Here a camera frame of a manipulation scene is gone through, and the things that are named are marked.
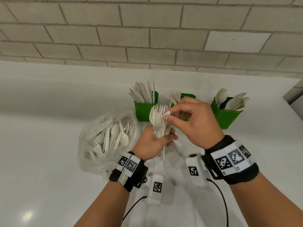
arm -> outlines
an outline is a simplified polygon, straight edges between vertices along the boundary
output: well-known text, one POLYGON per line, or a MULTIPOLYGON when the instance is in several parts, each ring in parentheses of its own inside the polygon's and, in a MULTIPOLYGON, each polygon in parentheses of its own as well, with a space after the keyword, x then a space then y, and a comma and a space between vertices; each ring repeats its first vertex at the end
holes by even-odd
MULTIPOLYGON (((157 139, 152 126, 147 126, 132 152, 147 161, 160 153, 163 146, 173 146, 178 139, 175 130, 157 139)), ((86 210, 74 227, 119 227, 122 225, 129 192, 121 183, 108 182, 96 200, 86 210)))
MULTIPOLYGON (((220 142, 224 133, 209 104, 184 97, 163 119, 180 129, 188 139, 203 149, 220 142), (186 112, 190 120, 184 122, 186 112)), ((261 173, 247 183, 230 186, 240 210, 250 227, 303 226, 303 211, 274 187, 261 173)))

clear plastic bag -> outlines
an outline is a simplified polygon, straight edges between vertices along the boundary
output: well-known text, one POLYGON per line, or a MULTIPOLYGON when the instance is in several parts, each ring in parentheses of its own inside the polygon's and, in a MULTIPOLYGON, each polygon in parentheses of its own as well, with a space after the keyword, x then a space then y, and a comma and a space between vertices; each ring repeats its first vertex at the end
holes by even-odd
POLYGON ((99 116, 88 125, 84 126, 80 132, 78 141, 78 164, 80 165, 81 170, 95 174, 99 174, 104 171, 112 171, 118 158, 123 154, 123 152, 132 150, 140 135, 141 128, 139 127, 136 115, 132 110, 112 110, 99 116), (132 118, 134 125, 134 131, 129 137, 129 144, 126 147, 121 146, 117 149, 109 150, 96 156, 95 159, 89 158, 89 142, 92 141, 101 131, 112 126, 112 124, 117 122, 119 119, 123 119, 125 117, 132 118))

green basket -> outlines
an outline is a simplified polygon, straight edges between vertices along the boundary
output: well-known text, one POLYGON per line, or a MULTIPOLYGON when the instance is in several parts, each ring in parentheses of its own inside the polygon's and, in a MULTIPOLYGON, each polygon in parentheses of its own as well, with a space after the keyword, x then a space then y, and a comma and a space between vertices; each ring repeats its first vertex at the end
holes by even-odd
POLYGON ((158 104, 158 96, 159 93, 156 91, 156 95, 155 95, 156 103, 137 103, 134 101, 134 108, 136 110, 136 116, 139 121, 150 122, 149 114, 151 112, 152 107, 158 104))
MULTIPOLYGON (((196 98, 196 96, 193 95, 193 94, 181 93, 181 99, 182 99, 184 96, 191 97, 191 98, 196 98)), ((184 120, 184 121, 189 121, 189 119, 186 118, 186 117, 185 117, 184 119, 182 119, 182 120, 184 120)))
POLYGON ((215 99, 211 103, 212 112, 214 113, 214 116, 216 117, 216 120, 218 121, 221 129, 227 129, 242 112, 222 109, 225 107, 226 103, 232 98, 233 97, 227 97, 227 99, 223 103, 221 103, 220 109, 217 107, 215 99))

person's right hand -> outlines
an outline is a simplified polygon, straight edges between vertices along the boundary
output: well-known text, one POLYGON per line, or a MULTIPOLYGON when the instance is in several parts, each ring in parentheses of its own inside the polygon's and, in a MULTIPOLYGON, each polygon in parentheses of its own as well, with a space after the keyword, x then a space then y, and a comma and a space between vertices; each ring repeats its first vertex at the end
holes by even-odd
POLYGON ((163 119, 180 129, 198 147, 209 149, 224 138, 224 133, 208 103, 184 97, 168 111, 171 115, 164 116, 163 119), (180 115, 185 118, 186 113, 187 118, 190 118, 188 122, 179 119, 180 115))

tile wall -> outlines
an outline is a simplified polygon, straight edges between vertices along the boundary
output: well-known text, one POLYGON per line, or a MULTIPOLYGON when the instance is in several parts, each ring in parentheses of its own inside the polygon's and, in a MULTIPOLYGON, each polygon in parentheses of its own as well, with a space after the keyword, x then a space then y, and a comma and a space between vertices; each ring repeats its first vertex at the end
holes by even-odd
POLYGON ((302 22, 303 0, 0 0, 0 60, 301 79, 302 22))

